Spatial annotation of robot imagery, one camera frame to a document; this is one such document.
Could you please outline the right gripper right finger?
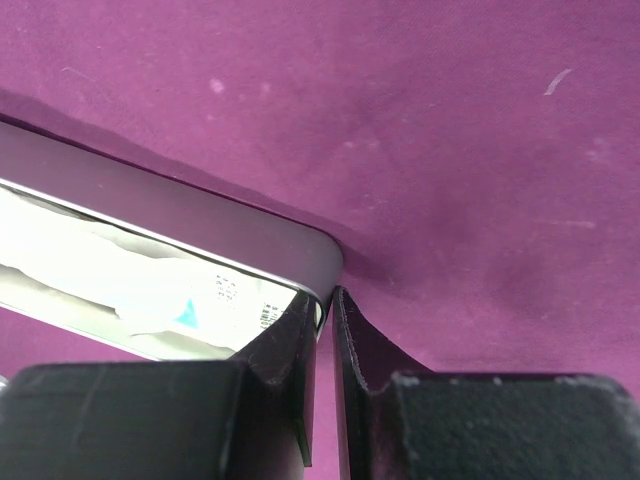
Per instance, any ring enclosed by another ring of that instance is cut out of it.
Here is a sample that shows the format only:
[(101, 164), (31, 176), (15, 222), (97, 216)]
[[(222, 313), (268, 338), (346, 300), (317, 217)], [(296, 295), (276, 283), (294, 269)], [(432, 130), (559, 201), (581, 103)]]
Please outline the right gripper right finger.
[(610, 378), (436, 372), (333, 295), (344, 479), (635, 479), (639, 406)]

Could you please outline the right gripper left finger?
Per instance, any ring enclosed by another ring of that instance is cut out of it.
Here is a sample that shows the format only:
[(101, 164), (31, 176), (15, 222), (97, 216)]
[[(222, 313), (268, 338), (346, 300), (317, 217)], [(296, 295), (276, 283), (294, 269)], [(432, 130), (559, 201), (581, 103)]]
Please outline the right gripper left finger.
[(43, 364), (1, 393), (5, 479), (300, 479), (311, 463), (316, 302), (226, 360)]

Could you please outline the suture packet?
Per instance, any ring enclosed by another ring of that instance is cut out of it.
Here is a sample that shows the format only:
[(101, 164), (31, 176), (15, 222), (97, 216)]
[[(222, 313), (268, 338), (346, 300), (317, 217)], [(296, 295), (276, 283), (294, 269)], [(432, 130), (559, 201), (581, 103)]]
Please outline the suture packet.
[(296, 292), (77, 212), (1, 192), (1, 304), (154, 360), (226, 359)]

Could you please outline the metal instrument tray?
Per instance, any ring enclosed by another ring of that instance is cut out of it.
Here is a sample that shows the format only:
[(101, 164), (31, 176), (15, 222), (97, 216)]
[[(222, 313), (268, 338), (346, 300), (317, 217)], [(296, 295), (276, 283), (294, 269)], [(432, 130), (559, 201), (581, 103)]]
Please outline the metal instrument tray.
[(316, 302), (316, 335), (323, 330), (343, 263), (324, 232), (7, 123), (1, 127), (2, 190), (292, 288)]

